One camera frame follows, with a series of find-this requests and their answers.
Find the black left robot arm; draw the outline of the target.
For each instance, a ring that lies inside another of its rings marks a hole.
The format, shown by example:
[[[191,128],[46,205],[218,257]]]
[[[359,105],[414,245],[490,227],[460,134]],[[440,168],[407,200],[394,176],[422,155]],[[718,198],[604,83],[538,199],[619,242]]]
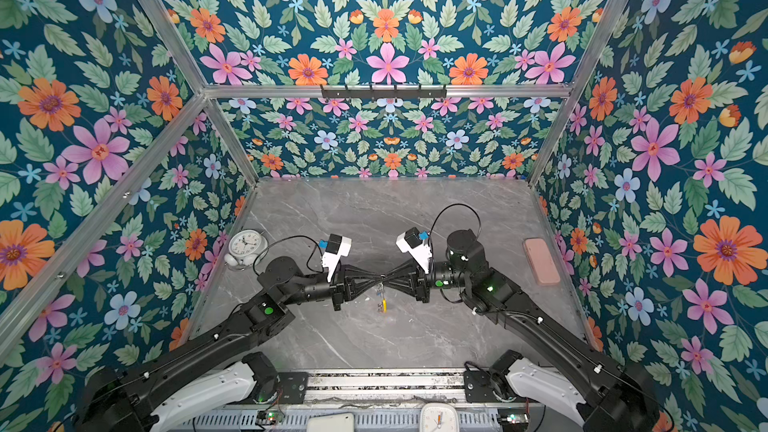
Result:
[[[73,419],[77,431],[170,431],[210,410],[248,398],[269,401],[278,374],[259,346],[295,318],[289,307],[352,301],[381,275],[339,266],[334,278],[306,275],[287,256],[272,260],[261,289],[218,325],[174,350],[87,383]]]

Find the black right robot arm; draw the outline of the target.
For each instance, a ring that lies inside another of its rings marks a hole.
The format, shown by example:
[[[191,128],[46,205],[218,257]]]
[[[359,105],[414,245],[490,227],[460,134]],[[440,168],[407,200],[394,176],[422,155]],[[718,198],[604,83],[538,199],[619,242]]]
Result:
[[[411,228],[396,239],[409,260],[388,273],[398,289],[407,279],[410,295],[426,300],[432,289],[460,288],[461,302],[476,315],[522,338],[545,367],[515,351],[490,371],[513,395],[555,410],[585,431],[650,431],[662,408],[653,381],[640,366],[623,366],[568,331],[543,311],[507,275],[492,267],[483,245],[469,229],[452,232],[447,258],[438,261],[425,232]]]

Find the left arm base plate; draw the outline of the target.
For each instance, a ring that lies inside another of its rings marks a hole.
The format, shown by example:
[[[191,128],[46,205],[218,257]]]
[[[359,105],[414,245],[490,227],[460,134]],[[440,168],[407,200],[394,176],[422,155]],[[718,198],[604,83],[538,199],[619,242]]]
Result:
[[[266,385],[257,385],[245,398],[234,405],[298,405],[304,402],[308,391],[307,372],[279,372]]]

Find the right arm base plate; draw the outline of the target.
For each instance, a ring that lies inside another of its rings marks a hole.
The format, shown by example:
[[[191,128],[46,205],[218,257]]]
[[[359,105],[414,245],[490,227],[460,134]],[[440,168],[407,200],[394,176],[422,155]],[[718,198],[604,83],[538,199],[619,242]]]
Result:
[[[463,371],[465,400],[468,403],[525,403],[535,400],[514,392],[498,375],[477,369]]]

